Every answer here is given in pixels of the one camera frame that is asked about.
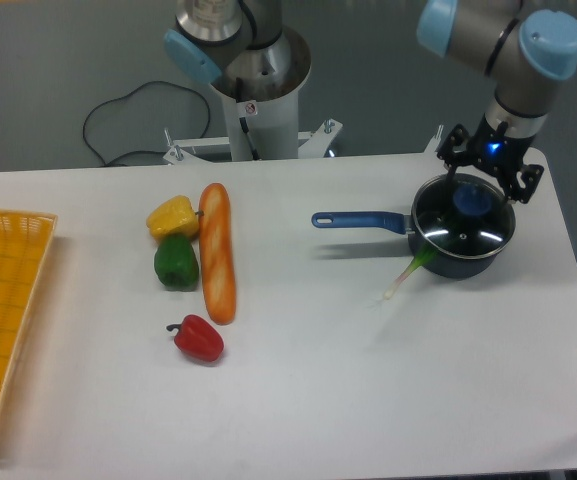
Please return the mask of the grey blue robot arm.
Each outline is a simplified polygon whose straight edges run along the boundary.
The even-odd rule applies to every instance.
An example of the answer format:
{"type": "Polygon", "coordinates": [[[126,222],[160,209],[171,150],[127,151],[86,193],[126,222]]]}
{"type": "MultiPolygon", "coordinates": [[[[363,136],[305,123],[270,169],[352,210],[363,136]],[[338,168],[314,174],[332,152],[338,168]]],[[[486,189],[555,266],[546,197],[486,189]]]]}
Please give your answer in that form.
{"type": "MultiPolygon", "coordinates": [[[[418,42],[496,83],[477,130],[452,130],[439,149],[450,171],[473,166],[505,196],[528,202],[543,169],[523,161],[561,84],[577,69],[577,20],[563,12],[523,15],[518,1],[430,1],[418,42]]],[[[305,40],[282,19],[277,1],[182,1],[164,36],[171,61],[220,96],[236,161],[311,157],[322,134],[298,139],[298,94],[311,71],[305,40]]]]}

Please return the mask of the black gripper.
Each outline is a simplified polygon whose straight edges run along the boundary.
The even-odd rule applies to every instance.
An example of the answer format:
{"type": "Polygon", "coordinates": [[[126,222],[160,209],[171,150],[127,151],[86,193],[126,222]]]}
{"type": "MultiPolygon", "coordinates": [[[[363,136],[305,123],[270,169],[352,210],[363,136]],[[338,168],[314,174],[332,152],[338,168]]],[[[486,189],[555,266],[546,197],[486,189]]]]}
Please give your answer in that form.
{"type": "Polygon", "coordinates": [[[437,151],[447,170],[445,184],[452,183],[459,168],[473,165],[488,175],[502,175],[506,199],[527,204],[544,173],[542,165],[523,162],[537,133],[537,117],[512,114],[484,115],[471,138],[457,124],[437,151]]]}

